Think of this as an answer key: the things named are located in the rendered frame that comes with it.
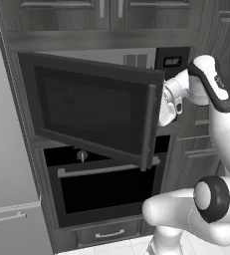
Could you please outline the black built-in oven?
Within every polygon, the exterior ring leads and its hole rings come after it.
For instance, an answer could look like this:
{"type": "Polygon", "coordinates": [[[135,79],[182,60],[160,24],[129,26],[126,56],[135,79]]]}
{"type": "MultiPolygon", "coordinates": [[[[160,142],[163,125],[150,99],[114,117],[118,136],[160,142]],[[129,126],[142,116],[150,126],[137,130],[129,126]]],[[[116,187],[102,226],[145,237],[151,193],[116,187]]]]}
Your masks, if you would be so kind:
{"type": "Polygon", "coordinates": [[[143,202],[159,193],[170,137],[155,141],[152,168],[135,165],[74,146],[46,148],[59,226],[78,226],[141,213],[143,202]]]}

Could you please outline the dark wood cupboard door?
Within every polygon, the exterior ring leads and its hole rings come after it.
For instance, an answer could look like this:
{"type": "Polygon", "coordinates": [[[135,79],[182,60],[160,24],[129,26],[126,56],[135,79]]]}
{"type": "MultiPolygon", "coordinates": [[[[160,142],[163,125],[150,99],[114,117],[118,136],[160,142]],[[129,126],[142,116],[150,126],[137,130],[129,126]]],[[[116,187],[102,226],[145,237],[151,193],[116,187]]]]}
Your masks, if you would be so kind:
{"type": "Polygon", "coordinates": [[[100,0],[0,0],[0,16],[9,32],[82,31],[110,27],[110,0],[100,18],[100,0]]]}
{"type": "Polygon", "coordinates": [[[124,0],[122,18],[119,18],[117,0],[111,0],[111,28],[198,28],[204,2],[205,0],[124,0]]]}

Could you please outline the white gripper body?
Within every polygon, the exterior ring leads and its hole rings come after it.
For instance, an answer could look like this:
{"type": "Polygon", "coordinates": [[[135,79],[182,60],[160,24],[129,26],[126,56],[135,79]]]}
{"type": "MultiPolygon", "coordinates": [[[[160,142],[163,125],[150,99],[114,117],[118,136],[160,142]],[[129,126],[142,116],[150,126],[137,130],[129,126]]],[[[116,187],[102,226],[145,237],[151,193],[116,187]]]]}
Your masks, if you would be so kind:
{"type": "Polygon", "coordinates": [[[176,110],[172,102],[172,95],[167,88],[163,88],[158,125],[168,126],[176,118],[176,110]]]}

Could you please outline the grey fridge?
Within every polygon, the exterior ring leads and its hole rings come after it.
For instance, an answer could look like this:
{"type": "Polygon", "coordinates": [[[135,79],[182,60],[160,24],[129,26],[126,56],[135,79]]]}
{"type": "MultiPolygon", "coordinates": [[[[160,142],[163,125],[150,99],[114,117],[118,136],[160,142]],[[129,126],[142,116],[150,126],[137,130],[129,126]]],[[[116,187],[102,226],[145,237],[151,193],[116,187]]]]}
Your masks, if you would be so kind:
{"type": "Polygon", "coordinates": [[[54,255],[1,46],[0,255],[54,255]]]}

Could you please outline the black oven door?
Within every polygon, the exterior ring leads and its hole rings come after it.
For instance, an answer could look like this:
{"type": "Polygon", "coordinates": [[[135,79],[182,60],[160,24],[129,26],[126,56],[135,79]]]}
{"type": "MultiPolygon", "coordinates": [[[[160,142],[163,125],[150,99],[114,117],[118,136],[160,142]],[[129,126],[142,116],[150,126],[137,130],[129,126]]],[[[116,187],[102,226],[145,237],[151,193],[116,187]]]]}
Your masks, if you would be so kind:
{"type": "Polygon", "coordinates": [[[139,215],[143,202],[160,192],[165,155],[154,157],[152,168],[59,178],[48,168],[58,224],[61,228],[139,215]]]}

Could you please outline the black microwave door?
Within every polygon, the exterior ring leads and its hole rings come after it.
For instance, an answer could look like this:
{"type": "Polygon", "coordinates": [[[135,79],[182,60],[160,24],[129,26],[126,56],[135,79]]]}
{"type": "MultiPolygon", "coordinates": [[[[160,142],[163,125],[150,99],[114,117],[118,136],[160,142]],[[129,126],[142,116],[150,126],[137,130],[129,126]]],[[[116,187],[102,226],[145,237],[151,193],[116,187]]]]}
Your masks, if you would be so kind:
{"type": "Polygon", "coordinates": [[[18,59],[35,134],[138,167],[148,89],[156,85],[152,167],[163,72],[40,53],[18,59]]]}

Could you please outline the black microwave oven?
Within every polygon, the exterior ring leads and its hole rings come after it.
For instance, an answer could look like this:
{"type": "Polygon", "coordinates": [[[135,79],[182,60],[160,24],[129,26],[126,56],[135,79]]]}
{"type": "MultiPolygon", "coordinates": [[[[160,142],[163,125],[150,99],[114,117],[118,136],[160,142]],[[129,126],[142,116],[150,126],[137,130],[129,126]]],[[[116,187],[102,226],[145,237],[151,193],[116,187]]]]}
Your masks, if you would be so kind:
{"type": "Polygon", "coordinates": [[[160,70],[164,72],[164,78],[169,80],[186,68],[189,53],[189,47],[174,47],[49,51],[47,55],[160,70]]]}

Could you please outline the dark grey drawer front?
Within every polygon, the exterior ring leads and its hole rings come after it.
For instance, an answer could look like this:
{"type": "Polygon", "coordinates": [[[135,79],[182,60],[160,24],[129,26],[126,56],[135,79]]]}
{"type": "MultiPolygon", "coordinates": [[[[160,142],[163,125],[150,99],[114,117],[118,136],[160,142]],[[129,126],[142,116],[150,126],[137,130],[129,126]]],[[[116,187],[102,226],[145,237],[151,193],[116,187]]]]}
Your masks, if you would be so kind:
{"type": "Polygon", "coordinates": [[[85,228],[78,230],[78,247],[86,247],[90,245],[95,245],[99,243],[113,242],[117,240],[127,239],[129,237],[134,237],[138,233],[138,220],[133,219],[124,222],[110,223],[106,225],[95,226],[91,228],[85,228]],[[97,239],[96,234],[109,234],[118,232],[120,229],[124,229],[125,233],[120,236],[97,239]]]}

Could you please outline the silver oven knob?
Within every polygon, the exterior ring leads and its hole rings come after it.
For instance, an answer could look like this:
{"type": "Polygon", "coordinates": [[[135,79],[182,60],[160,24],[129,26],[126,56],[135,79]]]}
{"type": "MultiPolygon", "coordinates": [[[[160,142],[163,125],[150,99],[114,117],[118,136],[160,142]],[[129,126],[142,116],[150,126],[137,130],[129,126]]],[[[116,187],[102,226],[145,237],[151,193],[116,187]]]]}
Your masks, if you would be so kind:
{"type": "Polygon", "coordinates": [[[80,150],[77,153],[77,159],[79,159],[81,162],[84,162],[88,157],[88,154],[84,150],[80,150]]]}

